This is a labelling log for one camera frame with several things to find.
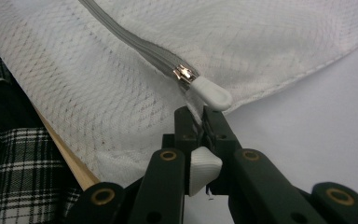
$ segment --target white table surface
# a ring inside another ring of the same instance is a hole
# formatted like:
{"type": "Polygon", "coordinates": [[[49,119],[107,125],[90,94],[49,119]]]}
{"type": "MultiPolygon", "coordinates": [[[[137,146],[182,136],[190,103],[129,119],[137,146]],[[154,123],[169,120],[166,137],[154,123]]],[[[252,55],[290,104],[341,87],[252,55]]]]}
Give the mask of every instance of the white table surface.
{"type": "MultiPolygon", "coordinates": [[[[310,192],[329,181],[358,192],[358,49],[227,120],[243,147],[266,154],[294,186],[310,192]]],[[[233,223],[227,197],[204,191],[186,197],[184,219],[233,223]]]]}

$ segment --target zipper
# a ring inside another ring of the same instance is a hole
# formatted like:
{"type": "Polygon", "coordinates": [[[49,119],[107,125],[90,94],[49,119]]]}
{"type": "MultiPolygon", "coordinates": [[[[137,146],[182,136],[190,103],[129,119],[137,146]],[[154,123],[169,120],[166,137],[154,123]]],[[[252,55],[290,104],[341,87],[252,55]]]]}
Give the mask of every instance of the zipper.
{"type": "Polygon", "coordinates": [[[79,2],[118,39],[138,51],[164,75],[175,79],[184,91],[192,89],[214,110],[227,110],[232,104],[231,94],[205,77],[201,77],[187,62],[172,52],[124,29],[94,0],[79,2]]]}

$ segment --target wooden board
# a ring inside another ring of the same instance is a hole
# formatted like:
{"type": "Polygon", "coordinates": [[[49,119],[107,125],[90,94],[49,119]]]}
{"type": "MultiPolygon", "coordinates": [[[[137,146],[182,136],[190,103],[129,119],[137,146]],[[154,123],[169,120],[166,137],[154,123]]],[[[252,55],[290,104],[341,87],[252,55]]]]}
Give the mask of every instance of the wooden board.
{"type": "Polygon", "coordinates": [[[63,158],[74,174],[77,182],[83,190],[97,184],[100,180],[87,168],[87,166],[69,149],[69,147],[62,141],[62,139],[54,132],[48,121],[40,114],[36,107],[37,115],[42,120],[48,133],[53,139],[58,150],[61,152],[63,158]]]}

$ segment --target mesh laundry bag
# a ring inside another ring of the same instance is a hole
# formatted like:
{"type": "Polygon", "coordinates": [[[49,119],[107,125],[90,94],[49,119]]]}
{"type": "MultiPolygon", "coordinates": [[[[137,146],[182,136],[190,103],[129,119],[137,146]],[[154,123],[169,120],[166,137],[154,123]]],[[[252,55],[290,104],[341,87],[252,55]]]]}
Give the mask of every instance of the mesh laundry bag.
{"type": "MultiPolygon", "coordinates": [[[[0,55],[57,134],[101,180],[145,172],[173,111],[202,101],[76,0],[1,0],[0,55]]],[[[186,61],[240,105],[358,47],[358,0],[96,0],[134,36],[186,61]]]]}

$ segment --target zipper pull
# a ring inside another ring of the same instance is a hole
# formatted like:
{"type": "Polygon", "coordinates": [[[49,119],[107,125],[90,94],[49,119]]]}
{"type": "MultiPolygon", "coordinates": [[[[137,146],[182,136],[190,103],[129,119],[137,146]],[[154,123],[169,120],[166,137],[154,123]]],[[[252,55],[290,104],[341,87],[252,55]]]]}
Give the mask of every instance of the zipper pull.
{"type": "Polygon", "coordinates": [[[231,94],[206,77],[198,76],[181,64],[173,72],[186,90],[193,90],[213,110],[224,111],[231,107],[231,94]]]}

